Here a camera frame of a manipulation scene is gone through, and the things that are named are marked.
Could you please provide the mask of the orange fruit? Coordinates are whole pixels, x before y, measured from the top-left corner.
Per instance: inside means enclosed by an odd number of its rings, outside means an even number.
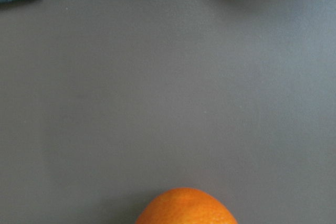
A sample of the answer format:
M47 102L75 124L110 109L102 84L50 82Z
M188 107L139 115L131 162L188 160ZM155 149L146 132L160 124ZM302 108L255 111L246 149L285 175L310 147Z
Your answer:
M237 223L216 198L195 188L174 188L155 197L136 223Z

